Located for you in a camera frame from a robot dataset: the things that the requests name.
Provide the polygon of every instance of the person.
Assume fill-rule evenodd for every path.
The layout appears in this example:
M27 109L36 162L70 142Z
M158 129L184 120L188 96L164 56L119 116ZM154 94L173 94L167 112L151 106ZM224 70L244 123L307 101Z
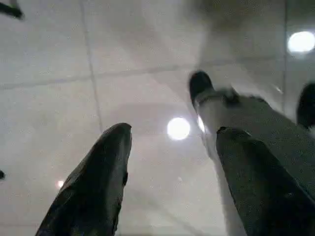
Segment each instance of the person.
M306 129L314 121L313 89L301 95L300 126L259 97L215 90L205 72L192 74L191 102L230 236L315 235L315 139Z

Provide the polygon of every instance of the shoe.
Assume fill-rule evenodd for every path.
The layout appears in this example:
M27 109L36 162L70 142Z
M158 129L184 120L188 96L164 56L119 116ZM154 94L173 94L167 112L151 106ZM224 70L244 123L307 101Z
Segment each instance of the shoe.
M192 74L189 81L190 99L193 107L195 107L196 97L207 89L213 89L212 82L208 74L204 71L197 71Z
M315 83L305 86L296 111L297 123L306 129L315 126Z

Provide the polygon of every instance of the gray pants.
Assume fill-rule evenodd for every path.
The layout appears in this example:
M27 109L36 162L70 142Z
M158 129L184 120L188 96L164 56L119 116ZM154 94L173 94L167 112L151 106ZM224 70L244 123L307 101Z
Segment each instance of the gray pants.
M208 90L195 101L230 235L314 235L315 140L261 99Z

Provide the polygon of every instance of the sneaker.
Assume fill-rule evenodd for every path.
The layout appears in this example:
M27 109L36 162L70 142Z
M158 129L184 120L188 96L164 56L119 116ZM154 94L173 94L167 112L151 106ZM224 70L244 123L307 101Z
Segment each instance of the sneaker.
M189 81L190 99L193 107L196 97L207 89L213 89L212 82L208 74L204 71L197 71L192 74Z
M299 125L306 129L315 126L315 83L303 89L296 114Z

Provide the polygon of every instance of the black shoe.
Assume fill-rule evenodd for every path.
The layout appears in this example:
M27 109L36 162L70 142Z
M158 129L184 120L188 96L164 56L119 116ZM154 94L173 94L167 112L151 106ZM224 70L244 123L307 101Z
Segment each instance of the black shoe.
M193 73L189 81L190 99L193 107L195 98L207 89L213 89L212 82L208 74L204 71Z
M315 125L315 83L305 86L296 111L297 123L306 129Z
M5 178L5 174L3 171L0 171L0 179L4 179Z
M37 236L114 236L127 183L131 126L119 123L94 144L68 176Z

